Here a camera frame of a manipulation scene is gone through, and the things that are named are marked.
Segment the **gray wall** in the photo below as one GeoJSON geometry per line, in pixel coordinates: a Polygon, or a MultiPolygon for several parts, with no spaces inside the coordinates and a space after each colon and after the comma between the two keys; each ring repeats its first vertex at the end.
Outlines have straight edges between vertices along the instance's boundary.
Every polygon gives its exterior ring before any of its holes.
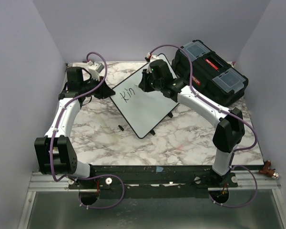
{"type": "MultiPolygon", "coordinates": [[[[237,59],[270,0],[33,0],[66,62],[97,51],[144,61],[154,47],[200,39],[237,59]]],[[[165,54],[173,58],[175,50],[165,54]]]]}
{"type": "Polygon", "coordinates": [[[286,0],[272,0],[236,67],[249,78],[246,101],[264,159],[282,175],[286,200],[286,0]]]}
{"type": "Polygon", "coordinates": [[[31,0],[0,0],[0,229],[17,228],[65,65],[31,0]]]}

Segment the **toolbox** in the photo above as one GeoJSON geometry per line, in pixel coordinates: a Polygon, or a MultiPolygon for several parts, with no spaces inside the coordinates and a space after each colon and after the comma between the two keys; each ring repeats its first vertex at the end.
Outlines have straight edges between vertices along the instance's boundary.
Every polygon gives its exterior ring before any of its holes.
{"type": "MultiPolygon", "coordinates": [[[[229,106],[244,96],[248,79],[202,41],[194,40],[181,48],[191,58],[193,86],[197,91],[222,106],[229,106]]],[[[189,81],[189,61],[180,50],[176,52],[172,68],[177,76],[189,81]]]]}

